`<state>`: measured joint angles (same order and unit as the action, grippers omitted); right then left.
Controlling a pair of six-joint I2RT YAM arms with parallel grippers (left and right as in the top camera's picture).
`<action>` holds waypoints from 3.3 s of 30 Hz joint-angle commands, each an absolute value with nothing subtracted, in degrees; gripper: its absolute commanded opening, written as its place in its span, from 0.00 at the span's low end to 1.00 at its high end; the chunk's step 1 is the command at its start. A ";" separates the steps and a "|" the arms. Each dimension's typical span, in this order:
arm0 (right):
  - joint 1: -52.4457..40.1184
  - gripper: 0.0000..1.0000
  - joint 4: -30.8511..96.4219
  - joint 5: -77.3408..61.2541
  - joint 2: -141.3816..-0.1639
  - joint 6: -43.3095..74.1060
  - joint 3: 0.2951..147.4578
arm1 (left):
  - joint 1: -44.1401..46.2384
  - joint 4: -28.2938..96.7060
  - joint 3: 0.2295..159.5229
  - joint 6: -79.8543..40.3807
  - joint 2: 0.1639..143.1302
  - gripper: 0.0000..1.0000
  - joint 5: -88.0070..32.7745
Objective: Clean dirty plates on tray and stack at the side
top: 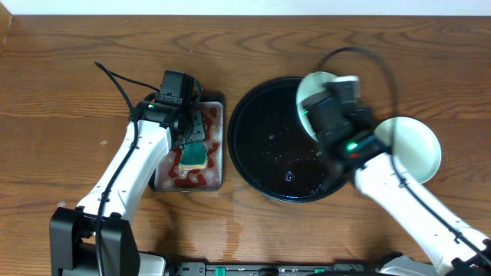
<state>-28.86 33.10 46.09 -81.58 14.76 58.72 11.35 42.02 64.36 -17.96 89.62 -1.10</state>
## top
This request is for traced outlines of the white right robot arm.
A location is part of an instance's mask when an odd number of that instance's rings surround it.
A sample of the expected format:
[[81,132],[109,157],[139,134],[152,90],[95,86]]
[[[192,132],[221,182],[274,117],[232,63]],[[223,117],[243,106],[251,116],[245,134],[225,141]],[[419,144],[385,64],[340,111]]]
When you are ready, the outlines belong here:
[[419,133],[400,132],[400,117],[387,120],[387,135],[376,132],[369,107],[359,103],[354,76],[315,82],[297,89],[298,115],[323,157],[354,177],[355,187],[382,207],[423,249],[439,275],[488,275],[490,238],[447,208],[414,176],[403,156],[423,164]]

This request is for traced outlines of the green yellow sponge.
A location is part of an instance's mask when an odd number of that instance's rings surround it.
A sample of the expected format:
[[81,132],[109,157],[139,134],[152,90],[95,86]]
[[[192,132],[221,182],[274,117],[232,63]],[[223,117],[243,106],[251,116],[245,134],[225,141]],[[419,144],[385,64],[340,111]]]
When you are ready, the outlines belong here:
[[180,169],[204,169],[207,163],[207,151],[201,142],[189,143],[182,149]]

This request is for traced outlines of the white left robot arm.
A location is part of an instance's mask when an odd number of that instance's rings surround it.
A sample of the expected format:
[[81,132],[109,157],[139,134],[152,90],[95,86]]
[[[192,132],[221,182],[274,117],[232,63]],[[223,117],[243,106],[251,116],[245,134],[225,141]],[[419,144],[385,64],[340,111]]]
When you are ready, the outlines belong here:
[[53,275],[166,275],[166,259],[141,252],[131,224],[143,192],[175,146],[205,135],[202,107],[191,110],[143,100],[130,113],[119,150],[95,187],[49,222]]

